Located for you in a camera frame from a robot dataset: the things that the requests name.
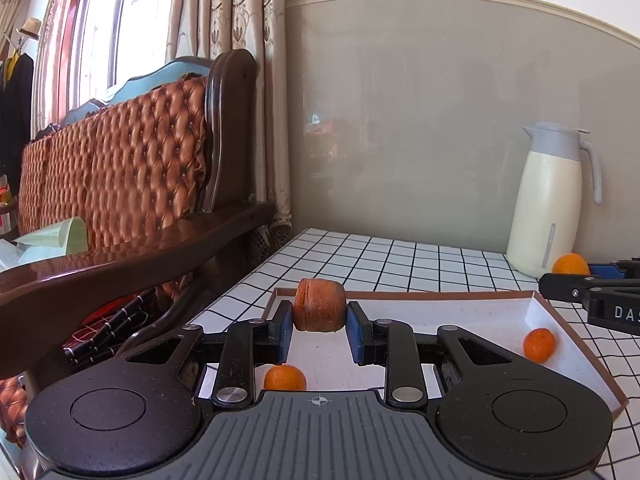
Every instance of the black coat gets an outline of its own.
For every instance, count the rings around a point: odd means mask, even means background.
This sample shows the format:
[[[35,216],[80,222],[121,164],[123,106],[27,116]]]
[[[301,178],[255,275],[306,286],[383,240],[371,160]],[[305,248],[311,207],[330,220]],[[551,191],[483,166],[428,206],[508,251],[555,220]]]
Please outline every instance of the black coat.
[[[0,174],[6,174],[14,195],[20,191],[22,150],[31,140],[32,83],[33,59],[22,54],[15,63],[11,79],[0,92]]]

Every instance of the yellow garment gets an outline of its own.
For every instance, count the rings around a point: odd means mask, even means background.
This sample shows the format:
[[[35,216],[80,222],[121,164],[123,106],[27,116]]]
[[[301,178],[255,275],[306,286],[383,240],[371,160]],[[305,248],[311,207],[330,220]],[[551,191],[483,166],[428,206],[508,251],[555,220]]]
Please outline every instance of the yellow garment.
[[[4,73],[6,74],[6,80],[9,81],[11,79],[11,75],[14,73],[15,64],[18,62],[18,58],[20,57],[20,52],[17,50],[11,56],[11,59],[6,62],[6,70]]]

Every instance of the thermos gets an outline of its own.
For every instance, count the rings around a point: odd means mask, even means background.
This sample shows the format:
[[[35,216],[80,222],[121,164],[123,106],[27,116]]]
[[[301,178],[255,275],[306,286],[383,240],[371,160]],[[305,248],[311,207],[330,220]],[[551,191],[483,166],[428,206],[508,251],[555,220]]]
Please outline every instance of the thermos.
[[[591,159],[593,201],[602,203],[600,161],[586,130],[554,123],[524,128],[532,145],[520,181],[507,260],[539,278],[563,254],[571,253],[580,219],[582,167],[579,150]]]

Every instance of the checkered tablecloth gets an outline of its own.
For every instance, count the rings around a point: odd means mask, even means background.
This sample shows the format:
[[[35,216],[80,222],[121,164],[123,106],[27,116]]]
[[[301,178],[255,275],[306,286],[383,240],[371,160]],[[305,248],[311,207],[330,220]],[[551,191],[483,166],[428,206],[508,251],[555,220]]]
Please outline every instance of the checkered tablecloth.
[[[296,288],[301,278],[326,278],[346,290],[489,291],[537,290],[534,278],[511,268],[503,254],[419,244],[386,238],[307,229],[266,263],[220,297],[193,322],[205,332],[221,332],[236,320],[261,317],[271,291]],[[640,341],[586,324],[580,304],[552,301],[553,306],[609,369],[630,402],[614,424],[598,473],[611,480],[640,478]],[[216,367],[210,365],[201,397],[213,389]]]

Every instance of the straw hat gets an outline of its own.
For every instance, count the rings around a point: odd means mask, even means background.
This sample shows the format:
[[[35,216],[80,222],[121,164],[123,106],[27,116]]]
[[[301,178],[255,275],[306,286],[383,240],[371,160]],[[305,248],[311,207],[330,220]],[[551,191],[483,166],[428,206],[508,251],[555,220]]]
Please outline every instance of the straw hat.
[[[28,36],[32,40],[38,41],[40,39],[40,26],[42,22],[38,18],[27,18],[24,25],[18,29],[20,34]]]

